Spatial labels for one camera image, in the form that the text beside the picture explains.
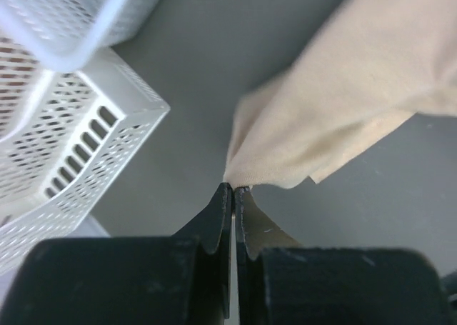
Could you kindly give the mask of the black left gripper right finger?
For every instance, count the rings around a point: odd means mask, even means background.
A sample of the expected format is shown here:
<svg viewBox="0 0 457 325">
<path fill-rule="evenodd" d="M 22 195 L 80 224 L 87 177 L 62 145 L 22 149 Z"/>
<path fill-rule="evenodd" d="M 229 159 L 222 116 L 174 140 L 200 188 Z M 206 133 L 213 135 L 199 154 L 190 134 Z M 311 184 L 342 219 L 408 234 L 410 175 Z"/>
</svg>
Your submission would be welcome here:
<svg viewBox="0 0 457 325">
<path fill-rule="evenodd" d="M 233 214 L 239 323 L 269 324 L 268 264 L 263 259 L 263 251 L 281 247 L 300 248 L 302 244 L 258 207 L 247 186 L 233 190 Z"/>
</svg>

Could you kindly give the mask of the beige t shirt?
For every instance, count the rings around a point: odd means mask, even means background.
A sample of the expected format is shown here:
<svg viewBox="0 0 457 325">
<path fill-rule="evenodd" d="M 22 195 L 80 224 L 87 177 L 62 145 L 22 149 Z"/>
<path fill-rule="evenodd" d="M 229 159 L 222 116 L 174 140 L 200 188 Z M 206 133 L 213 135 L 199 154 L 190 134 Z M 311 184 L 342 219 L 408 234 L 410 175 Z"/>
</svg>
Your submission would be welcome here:
<svg viewBox="0 0 457 325">
<path fill-rule="evenodd" d="M 224 181 L 291 189 L 412 114 L 456 115 L 456 0 L 345 0 L 288 70 L 240 100 Z"/>
</svg>

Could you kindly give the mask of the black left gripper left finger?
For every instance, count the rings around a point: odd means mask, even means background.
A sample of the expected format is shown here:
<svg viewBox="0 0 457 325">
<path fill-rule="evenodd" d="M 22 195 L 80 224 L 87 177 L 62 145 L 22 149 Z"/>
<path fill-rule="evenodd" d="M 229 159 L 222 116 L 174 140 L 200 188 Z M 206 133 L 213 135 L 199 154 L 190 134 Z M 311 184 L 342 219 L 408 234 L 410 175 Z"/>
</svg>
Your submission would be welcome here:
<svg viewBox="0 0 457 325">
<path fill-rule="evenodd" d="M 232 188 L 217 187 L 210 202 L 174 235 L 196 242 L 188 319 L 227 319 L 230 314 Z"/>
</svg>

